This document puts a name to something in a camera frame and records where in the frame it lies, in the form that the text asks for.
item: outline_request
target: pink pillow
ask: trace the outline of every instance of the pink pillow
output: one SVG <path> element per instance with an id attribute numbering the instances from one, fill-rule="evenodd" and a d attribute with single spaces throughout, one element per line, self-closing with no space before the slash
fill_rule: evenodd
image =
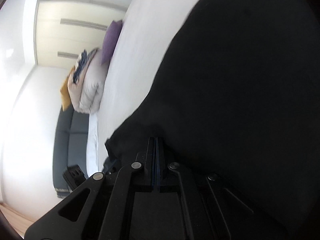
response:
<path id="1" fill-rule="evenodd" d="M 120 36 L 121 29 L 122 20 L 117 22 L 112 21 L 112 23 L 108 27 L 102 44 L 101 65 L 111 60 L 111 57 L 113 55 L 113 52 L 115 51 Z"/>

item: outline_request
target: pillow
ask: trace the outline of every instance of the pillow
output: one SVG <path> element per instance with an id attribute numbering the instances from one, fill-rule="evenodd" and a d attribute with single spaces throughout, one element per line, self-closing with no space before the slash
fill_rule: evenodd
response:
<path id="1" fill-rule="evenodd" d="M 108 27 L 106 31 L 106 35 L 104 36 L 104 39 L 103 39 L 103 44 L 102 44 L 101 65 L 111 60 L 111 57 L 113 55 L 113 52 L 115 51 L 115 48 L 120 36 L 121 29 L 122 29 L 122 20 L 117 22 L 112 21 L 112 23 Z"/>
<path id="2" fill-rule="evenodd" d="M 61 101 L 62 101 L 62 110 L 66 111 L 68 107 L 71 105 L 71 99 L 68 91 L 68 79 L 71 74 L 75 71 L 76 67 L 73 66 L 73 68 L 70 70 L 70 73 L 66 77 L 62 87 L 60 88 L 60 95 L 61 95 Z"/>

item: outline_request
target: bed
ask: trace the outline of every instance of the bed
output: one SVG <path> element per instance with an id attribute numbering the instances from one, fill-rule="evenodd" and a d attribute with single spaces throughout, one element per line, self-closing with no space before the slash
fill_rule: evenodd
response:
<path id="1" fill-rule="evenodd" d="M 89 117 L 87 172 L 101 171 L 104 146 L 148 94 L 162 58 L 198 0 L 132 0 L 114 51 L 100 110 Z"/>

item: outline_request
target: gray sofa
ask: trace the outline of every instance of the gray sofa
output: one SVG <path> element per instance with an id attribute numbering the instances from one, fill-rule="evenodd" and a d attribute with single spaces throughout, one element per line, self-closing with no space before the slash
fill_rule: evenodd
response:
<path id="1" fill-rule="evenodd" d="M 79 165 L 86 178 L 86 147 L 89 115 L 74 111 L 60 110 L 53 149 L 53 185 L 59 198 L 70 194 L 68 184 L 62 177 L 67 166 Z"/>

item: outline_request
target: blanket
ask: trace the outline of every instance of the blanket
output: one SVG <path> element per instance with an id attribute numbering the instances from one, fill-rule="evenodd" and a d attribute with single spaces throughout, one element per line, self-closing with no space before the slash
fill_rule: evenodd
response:
<path id="1" fill-rule="evenodd" d="M 98 49 L 90 62 L 84 77 L 79 107 L 83 113 L 93 114 L 100 108 L 103 95 L 104 83 L 107 78 L 109 63 L 106 61 L 101 65 L 102 50 Z"/>
<path id="2" fill-rule="evenodd" d="M 109 157 L 134 162 L 149 136 L 292 234 L 320 194 L 320 27 L 308 4 L 199 0 L 147 97 L 106 141 Z"/>
<path id="3" fill-rule="evenodd" d="M 83 87 L 84 77 L 86 76 L 88 66 L 97 50 L 98 48 L 93 49 L 89 53 L 89 57 L 86 56 L 86 53 L 85 53 L 85 57 L 83 57 L 84 54 L 82 53 L 80 58 L 84 59 L 85 65 L 80 64 L 78 65 L 78 68 L 76 67 L 75 69 L 72 69 L 70 72 L 70 76 L 68 78 L 68 91 L 69 91 L 71 103 L 73 105 L 74 110 L 76 110 L 79 113 L 86 113 L 85 109 L 81 109 L 80 107 L 82 87 Z"/>

